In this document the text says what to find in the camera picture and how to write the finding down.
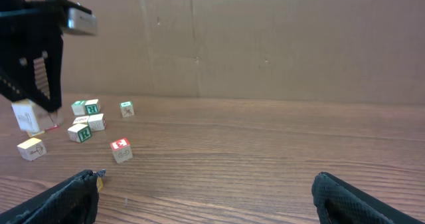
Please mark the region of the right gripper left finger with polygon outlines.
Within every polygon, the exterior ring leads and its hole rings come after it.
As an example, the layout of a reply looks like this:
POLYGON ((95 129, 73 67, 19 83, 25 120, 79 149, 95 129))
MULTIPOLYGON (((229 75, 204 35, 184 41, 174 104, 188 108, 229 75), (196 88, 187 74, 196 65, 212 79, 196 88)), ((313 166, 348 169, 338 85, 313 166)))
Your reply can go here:
POLYGON ((94 223, 106 171, 85 169, 1 214, 6 224, 94 223))

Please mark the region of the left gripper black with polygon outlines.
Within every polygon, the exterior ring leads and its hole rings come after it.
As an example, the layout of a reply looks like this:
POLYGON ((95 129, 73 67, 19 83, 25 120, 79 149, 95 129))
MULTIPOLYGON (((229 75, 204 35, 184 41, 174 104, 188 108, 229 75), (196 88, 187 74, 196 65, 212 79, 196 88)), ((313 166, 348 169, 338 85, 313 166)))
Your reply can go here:
POLYGON ((62 34, 91 35, 92 11, 70 0, 1 0, 1 95, 62 107, 62 34))

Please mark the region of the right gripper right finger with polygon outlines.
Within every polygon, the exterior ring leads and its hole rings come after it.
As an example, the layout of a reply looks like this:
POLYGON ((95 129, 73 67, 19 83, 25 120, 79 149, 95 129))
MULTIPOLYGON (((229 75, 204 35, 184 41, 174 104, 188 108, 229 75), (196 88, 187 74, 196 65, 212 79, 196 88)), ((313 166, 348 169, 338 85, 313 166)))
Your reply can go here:
POLYGON ((321 224, 424 224, 327 172, 311 192, 321 224))

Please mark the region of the wooden block scribble picture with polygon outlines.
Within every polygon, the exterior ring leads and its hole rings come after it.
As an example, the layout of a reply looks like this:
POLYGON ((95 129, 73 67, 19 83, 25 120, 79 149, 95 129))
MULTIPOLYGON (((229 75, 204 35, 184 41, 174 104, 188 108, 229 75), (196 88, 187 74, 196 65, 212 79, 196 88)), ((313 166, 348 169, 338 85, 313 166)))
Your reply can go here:
POLYGON ((33 101, 20 100, 11 107, 22 131, 38 132, 56 125, 51 113, 33 101))

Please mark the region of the wooden block red pencil picture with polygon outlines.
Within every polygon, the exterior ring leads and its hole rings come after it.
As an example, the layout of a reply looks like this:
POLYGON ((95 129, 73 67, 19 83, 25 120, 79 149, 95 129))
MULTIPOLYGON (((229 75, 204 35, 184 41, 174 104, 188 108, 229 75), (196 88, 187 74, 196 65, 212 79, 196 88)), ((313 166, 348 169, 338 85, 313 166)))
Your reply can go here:
POLYGON ((22 158, 28 161, 33 161, 47 153, 43 141, 38 138, 30 138, 20 143, 17 149, 22 158))

